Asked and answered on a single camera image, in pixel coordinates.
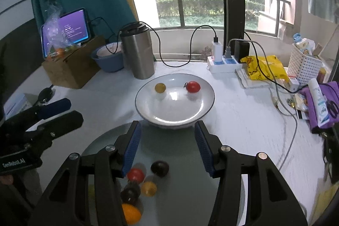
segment purple cloth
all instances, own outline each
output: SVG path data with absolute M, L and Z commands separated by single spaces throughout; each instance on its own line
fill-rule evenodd
M 330 82 L 330 83 L 326 83 L 326 84 L 330 85 L 333 89 L 331 89 L 327 85 L 319 84 L 321 92 L 323 93 L 323 95 L 326 96 L 328 101 L 333 101 L 333 102 L 335 102 L 337 104 L 337 106 L 339 106 L 339 100 L 338 100 L 339 87 L 338 87 L 338 83 L 337 82 Z M 306 87 L 303 90 L 301 90 L 300 93 L 305 95 L 306 98 L 307 98 L 308 115 L 309 115 L 309 118 L 310 118 L 311 128 L 313 129 L 313 128 L 318 126 L 318 122 L 317 122 L 316 111 L 315 111 L 315 108 L 314 108 L 314 103 L 313 103 L 313 99 L 312 99 L 312 96 L 311 96 L 310 89 L 308 87 Z M 330 127 L 334 126 L 334 123 L 338 123 L 339 122 L 339 115 L 336 118 L 333 118 L 331 116 L 331 114 L 328 113 L 328 116 L 329 116 L 329 122 L 326 123 L 325 125 L 323 125 L 321 127 L 321 129 L 330 128 Z

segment yellow ball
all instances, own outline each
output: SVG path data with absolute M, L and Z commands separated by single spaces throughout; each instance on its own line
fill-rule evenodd
M 141 192 L 147 197 L 152 197 L 157 192 L 157 185 L 151 181 L 144 182 L 141 186 Z
M 133 205 L 123 203 L 122 209 L 124 211 L 125 219 L 128 225 L 133 225 L 141 219 L 140 211 Z
M 165 90 L 166 90 L 166 86 L 163 83 L 158 83 L 158 84 L 155 85 L 154 89 L 158 93 L 164 93 Z

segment power strip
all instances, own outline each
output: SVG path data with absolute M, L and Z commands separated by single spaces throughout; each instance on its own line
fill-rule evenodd
M 246 68 L 247 64 L 240 64 L 236 61 L 234 56 L 230 59 L 222 57 L 222 62 L 215 63 L 212 57 L 207 57 L 208 69 L 211 73 L 233 73 L 237 69 Z

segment orange ball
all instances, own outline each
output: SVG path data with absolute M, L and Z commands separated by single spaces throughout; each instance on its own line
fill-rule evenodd
M 124 211 L 125 219 L 128 225 L 133 225 L 141 219 L 140 211 L 133 205 L 123 203 L 122 209 Z
M 63 57 L 65 56 L 65 49 L 63 49 L 63 48 L 57 48 L 57 49 L 55 50 L 55 52 L 57 53 L 57 56 L 58 56 L 58 57 L 63 58 Z
M 152 197 L 157 192 L 157 185 L 151 181 L 145 182 L 141 186 L 141 192 L 147 197 Z

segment tablet screen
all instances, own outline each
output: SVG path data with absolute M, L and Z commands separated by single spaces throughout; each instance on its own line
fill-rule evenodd
M 85 11 L 83 9 L 61 16 L 59 19 L 59 26 L 63 28 L 67 38 L 74 44 L 81 43 L 89 38 Z M 46 32 L 47 30 L 42 26 L 41 35 L 43 36 L 42 43 L 45 57 L 47 57 L 49 48 Z

